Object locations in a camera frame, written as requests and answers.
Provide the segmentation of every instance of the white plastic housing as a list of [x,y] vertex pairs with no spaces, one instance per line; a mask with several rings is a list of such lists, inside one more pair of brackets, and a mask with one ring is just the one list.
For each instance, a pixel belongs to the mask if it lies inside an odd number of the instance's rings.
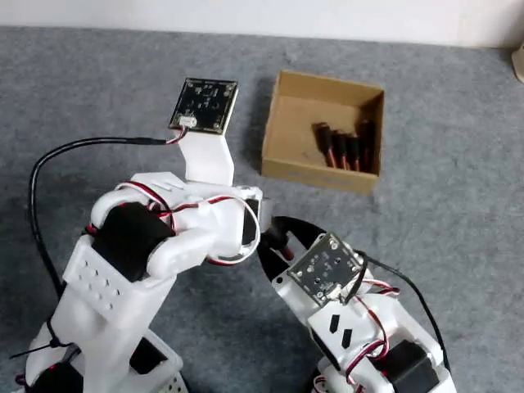
[[233,184],[234,165],[224,135],[188,131],[178,142],[186,161],[186,180]]
[[515,75],[524,83],[524,43],[513,53],[512,58]]

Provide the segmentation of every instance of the cardboard box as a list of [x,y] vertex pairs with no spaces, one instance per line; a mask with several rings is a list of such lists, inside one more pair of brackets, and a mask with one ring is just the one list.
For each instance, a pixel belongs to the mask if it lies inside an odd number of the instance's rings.
[[[347,80],[281,71],[262,148],[262,175],[345,191],[370,193],[381,166],[384,90]],[[313,124],[344,132],[368,119],[376,124],[371,173],[329,168]]]

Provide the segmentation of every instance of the red and white wire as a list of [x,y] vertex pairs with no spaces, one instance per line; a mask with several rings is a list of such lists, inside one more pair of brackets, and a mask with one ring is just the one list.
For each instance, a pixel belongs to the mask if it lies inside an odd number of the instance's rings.
[[251,206],[249,206],[248,203],[246,201],[244,201],[242,198],[240,198],[239,196],[217,195],[217,196],[213,196],[213,197],[209,198],[207,201],[209,203],[217,203],[217,202],[220,202],[220,201],[225,201],[227,199],[234,199],[235,201],[239,201],[240,203],[242,203],[244,205],[244,207],[246,208],[247,212],[249,213],[249,215],[253,219],[253,223],[255,224],[255,239],[253,240],[253,242],[251,242],[250,247],[248,248],[248,250],[246,252],[244,252],[243,254],[242,253],[238,254],[236,259],[225,260],[225,259],[223,259],[223,257],[220,257],[218,255],[217,256],[208,255],[208,261],[211,264],[218,264],[220,266],[233,266],[235,264],[240,264],[244,260],[248,259],[250,256],[252,256],[255,253],[256,247],[258,247],[258,245],[260,243],[260,236],[261,236],[259,219],[256,217],[256,214],[253,211],[253,209],[251,209]]
[[[260,224],[259,224],[258,218],[256,217],[255,212],[253,211],[253,209],[251,209],[251,207],[247,204],[247,202],[244,201],[239,196],[234,196],[234,195],[215,195],[215,196],[212,196],[210,198],[205,199],[204,201],[206,201],[209,204],[213,205],[215,203],[219,203],[221,201],[227,201],[227,200],[239,201],[240,203],[242,203],[244,205],[244,207],[246,208],[247,212],[249,213],[249,215],[253,219],[253,222],[255,223],[255,239],[251,243],[248,251],[243,253],[243,254],[237,255],[236,259],[225,260],[225,259],[223,259],[223,257],[220,257],[220,256],[208,255],[207,260],[211,264],[218,264],[220,266],[233,266],[235,264],[240,264],[241,262],[243,262],[244,260],[246,260],[247,258],[252,256],[253,253],[256,251],[256,247],[260,243],[260,236],[261,236]],[[172,210],[170,210],[168,212],[165,212],[165,211],[164,212],[160,212],[159,213],[159,217],[165,217],[165,215],[174,215],[175,213],[178,213],[178,212],[180,212],[182,210],[186,210],[186,209],[196,209],[199,206],[198,204],[199,204],[199,202],[183,203],[181,205],[176,206],[175,208],[173,208]]]
[[[133,190],[136,190],[142,193],[143,195],[145,195],[146,197],[148,197],[151,201],[154,201],[158,203],[160,206],[163,206],[163,208],[165,209],[164,210],[165,212],[168,212],[168,213],[170,212],[169,205],[165,201],[165,199],[162,196],[160,196],[156,191],[149,188],[145,184],[129,180],[128,182],[124,182],[116,186],[115,190],[120,190],[121,188],[132,188]],[[147,206],[151,208],[152,204],[148,202]],[[171,229],[173,229],[173,231],[177,233],[177,226],[176,226],[173,215],[169,213],[168,216],[169,216],[169,220],[171,223]]]
[[187,128],[186,127],[179,127],[179,128],[176,128],[176,130],[180,131],[180,134],[175,137],[175,138],[172,138],[172,139],[168,139],[167,141],[165,141],[165,144],[166,145],[174,145],[176,143],[178,143],[180,141],[180,139],[182,139],[183,137],[186,136],[186,133],[187,133]]
[[[355,380],[351,377],[351,372],[355,369],[357,364],[359,364],[362,361],[364,357],[368,356],[368,357],[372,357],[373,359],[382,359],[384,356],[387,355],[387,352],[390,350],[390,343],[387,337],[386,329],[384,328],[384,325],[382,325],[382,322],[379,319],[379,317],[377,316],[377,314],[375,314],[375,312],[372,309],[370,309],[369,306],[366,303],[364,303],[364,301],[359,296],[356,296],[355,298],[358,302],[360,302],[360,304],[364,306],[364,308],[368,311],[369,316],[378,325],[379,329],[382,332],[382,340],[375,340],[368,346],[364,347],[353,358],[353,360],[351,360],[350,365],[346,368],[346,380],[349,384],[353,386],[355,386],[356,383],[355,383]],[[380,353],[378,355],[373,355],[373,352],[376,349],[378,349],[379,347],[382,347],[382,350],[380,351]]]
[[382,288],[378,292],[378,294],[380,294],[380,295],[389,295],[389,294],[399,295],[400,294],[400,289],[399,288],[393,287],[392,285],[390,285],[387,282],[382,281],[382,280],[364,279],[364,280],[362,280],[362,283],[371,284],[371,285],[373,285],[375,287]]

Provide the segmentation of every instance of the screw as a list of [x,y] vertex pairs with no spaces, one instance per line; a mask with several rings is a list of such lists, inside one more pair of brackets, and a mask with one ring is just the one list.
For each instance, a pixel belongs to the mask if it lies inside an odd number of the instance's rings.
[[338,242],[335,239],[329,239],[329,246],[331,246],[332,250],[336,250],[338,248]]

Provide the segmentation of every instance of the black cable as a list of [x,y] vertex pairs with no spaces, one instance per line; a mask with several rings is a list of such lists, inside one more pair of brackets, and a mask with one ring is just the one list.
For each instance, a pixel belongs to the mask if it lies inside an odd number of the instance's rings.
[[363,258],[362,267],[360,268],[359,276],[357,277],[355,284],[353,284],[353,286],[351,287],[350,293],[347,294],[346,304],[348,304],[350,299],[357,294],[357,291],[360,289],[360,286],[362,285],[362,281],[364,280],[364,276],[366,275],[367,269],[368,269],[368,259]]
[[56,293],[58,296],[61,296],[61,293],[64,291],[64,286],[58,272],[56,271],[55,265],[53,264],[45,243],[43,242],[42,233],[40,232],[40,226],[38,225],[38,215],[36,210],[36,185],[38,181],[38,174],[42,169],[43,165],[54,158],[59,156],[62,153],[67,151],[74,150],[78,147],[92,146],[92,145],[102,145],[102,144],[123,144],[123,145],[164,145],[166,141],[164,139],[154,139],[154,138],[119,138],[119,137],[99,137],[99,138],[86,138],[80,139],[78,141],[73,141],[65,145],[59,146],[50,152],[44,154],[36,162],[31,172],[29,178],[29,222],[31,224],[31,232],[33,233],[34,240],[36,241],[36,247],[38,248],[38,253],[42,257],[43,264],[51,276],[52,285],[55,287]]
[[393,273],[395,276],[402,278],[404,281],[408,283],[408,285],[415,291],[417,294],[418,299],[420,300],[420,303],[422,304],[422,307],[424,308],[424,311],[426,311],[426,315],[429,318],[429,321],[431,322],[431,325],[433,326],[433,330],[435,331],[436,340],[438,341],[440,347],[442,348],[442,354],[444,355],[444,366],[449,370],[451,373],[451,367],[449,365],[448,360],[448,351],[445,348],[444,345],[444,338],[442,338],[442,334],[440,334],[440,329],[438,325],[436,324],[436,320],[433,317],[433,314],[429,310],[429,307],[427,306],[426,301],[424,300],[424,296],[422,293],[418,290],[417,286],[414,284],[411,279],[406,276],[405,274],[401,273],[399,270],[392,268],[391,266],[388,266],[387,264],[383,264],[382,262],[375,260],[371,256],[367,255],[363,251],[355,250],[360,256],[364,258],[364,260],[368,260],[372,264],[375,264],[376,266],[383,268],[384,270],[387,270],[390,273]]
[[82,350],[80,348],[76,348],[75,350],[71,351],[70,355],[66,359],[64,359],[64,363],[71,363],[81,353],[82,353]]

